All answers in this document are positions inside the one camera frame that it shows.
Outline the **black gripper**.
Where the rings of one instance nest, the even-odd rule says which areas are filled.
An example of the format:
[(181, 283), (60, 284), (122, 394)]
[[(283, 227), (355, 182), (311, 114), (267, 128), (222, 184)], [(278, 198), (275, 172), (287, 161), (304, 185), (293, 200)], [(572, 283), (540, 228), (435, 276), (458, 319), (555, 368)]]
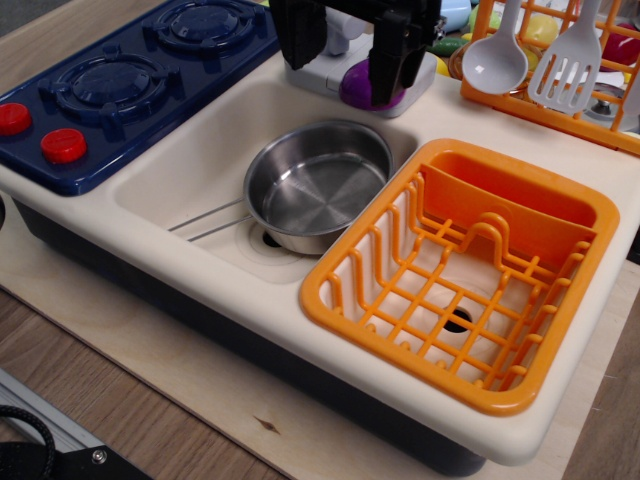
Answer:
[(414, 85), (425, 47), (442, 37), (441, 4), (420, 0), (269, 2), (282, 55), (292, 70), (302, 69), (324, 50), (325, 6), (370, 23), (374, 40), (368, 57), (369, 83), (375, 107), (390, 104)]

